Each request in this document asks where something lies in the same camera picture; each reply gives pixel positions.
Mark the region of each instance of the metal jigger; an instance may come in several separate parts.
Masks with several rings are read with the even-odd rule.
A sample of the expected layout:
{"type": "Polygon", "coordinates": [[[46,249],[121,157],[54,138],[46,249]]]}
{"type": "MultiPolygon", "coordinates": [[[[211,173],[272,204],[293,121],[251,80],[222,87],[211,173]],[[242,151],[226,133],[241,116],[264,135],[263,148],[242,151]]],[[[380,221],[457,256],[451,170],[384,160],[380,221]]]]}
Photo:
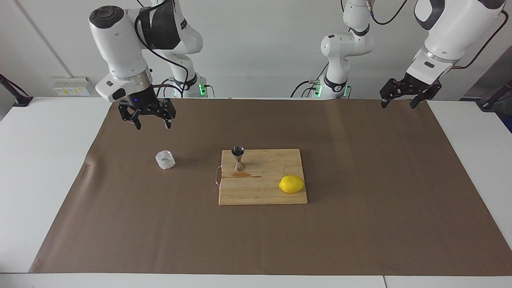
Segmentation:
{"type": "Polygon", "coordinates": [[[234,165],[235,171],[241,172],[244,170],[244,164],[242,163],[242,156],[244,155],[244,148],[242,146],[235,146],[231,149],[231,153],[234,158],[237,160],[237,163],[234,165]]]}

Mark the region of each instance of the white wall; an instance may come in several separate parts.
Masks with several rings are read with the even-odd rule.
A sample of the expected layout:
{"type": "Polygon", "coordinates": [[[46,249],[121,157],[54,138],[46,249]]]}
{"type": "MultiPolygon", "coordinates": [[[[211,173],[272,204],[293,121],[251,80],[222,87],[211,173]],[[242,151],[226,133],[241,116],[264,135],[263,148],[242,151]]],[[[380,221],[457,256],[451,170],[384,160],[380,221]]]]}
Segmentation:
{"type": "MultiPolygon", "coordinates": [[[[0,69],[34,95],[52,95],[51,76],[64,76],[58,59],[74,76],[94,83],[107,73],[88,27],[91,11],[102,5],[138,6],[135,0],[3,0],[0,69]],[[19,17],[13,3],[33,21],[58,58],[33,41],[30,23],[19,17]]],[[[195,67],[215,87],[217,97],[287,97],[301,81],[315,78],[327,62],[320,52],[325,35],[345,32],[338,0],[181,0],[188,22],[204,37],[201,53],[192,55],[195,67]]],[[[402,0],[379,0],[376,17],[389,19],[402,0]]],[[[378,91],[390,78],[401,79],[427,36],[413,15],[415,1],[406,4],[390,25],[372,24],[375,50],[352,57],[349,84],[354,98],[379,98],[378,91]]],[[[512,3],[507,4],[511,11],[512,3]]],[[[501,23],[502,16],[487,33],[501,23]]],[[[472,47],[460,62],[466,64],[486,38],[472,47]]],[[[438,99],[458,100],[512,45],[512,23],[495,38],[470,69],[453,71],[441,82],[438,99]]],[[[170,76],[170,69],[149,53],[155,82],[170,76]]]]}

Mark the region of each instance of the white table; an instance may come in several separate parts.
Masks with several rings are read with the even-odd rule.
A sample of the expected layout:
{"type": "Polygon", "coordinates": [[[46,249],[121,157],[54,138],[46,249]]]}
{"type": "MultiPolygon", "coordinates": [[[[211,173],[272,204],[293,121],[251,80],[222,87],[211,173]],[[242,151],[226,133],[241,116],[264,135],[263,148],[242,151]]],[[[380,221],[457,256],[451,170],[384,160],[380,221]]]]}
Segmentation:
{"type": "MultiPolygon", "coordinates": [[[[429,102],[512,246],[512,135],[471,102],[429,102]]],[[[110,104],[37,98],[0,122],[0,287],[512,287],[512,277],[309,277],[24,274],[71,187],[110,104]]]]}

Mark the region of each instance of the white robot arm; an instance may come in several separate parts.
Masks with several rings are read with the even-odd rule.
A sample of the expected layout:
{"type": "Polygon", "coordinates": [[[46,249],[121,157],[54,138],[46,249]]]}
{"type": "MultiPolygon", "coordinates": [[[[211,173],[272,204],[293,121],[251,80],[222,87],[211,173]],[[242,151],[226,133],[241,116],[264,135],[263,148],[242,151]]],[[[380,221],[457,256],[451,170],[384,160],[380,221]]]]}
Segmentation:
{"type": "Polygon", "coordinates": [[[154,0],[155,6],[124,10],[103,6],[89,17],[94,41],[109,65],[109,74],[96,85],[101,97],[119,103],[121,117],[140,129],[139,115],[156,115],[170,122],[176,111],[169,99],[160,102],[154,92],[151,71],[142,49],[162,50],[174,76],[174,84],[184,97],[200,97],[205,79],[195,71],[190,58],[203,48],[201,35],[183,17],[178,0],[154,0]]]}
{"type": "Polygon", "coordinates": [[[368,54],[375,46],[370,32],[370,12],[367,0],[348,0],[343,20],[349,32],[325,36],[322,54],[329,60],[327,73],[320,77],[320,98],[338,98],[343,94],[349,72],[348,56],[368,54]]]}
{"type": "Polygon", "coordinates": [[[402,81],[390,79],[381,89],[382,107],[390,100],[416,95],[415,108],[441,89],[439,77],[464,56],[503,10],[506,0],[418,0],[414,14],[429,32],[402,81]]]}

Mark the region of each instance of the lemon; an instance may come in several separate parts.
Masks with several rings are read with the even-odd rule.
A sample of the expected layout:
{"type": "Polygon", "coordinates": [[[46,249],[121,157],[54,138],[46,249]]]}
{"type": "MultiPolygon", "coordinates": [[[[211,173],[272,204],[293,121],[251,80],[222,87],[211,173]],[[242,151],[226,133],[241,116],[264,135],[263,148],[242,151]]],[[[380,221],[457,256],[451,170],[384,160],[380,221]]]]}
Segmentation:
{"type": "Polygon", "coordinates": [[[304,188],[304,181],[297,176],[287,175],[279,182],[279,188],[286,193],[297,193],[304,188]]]}

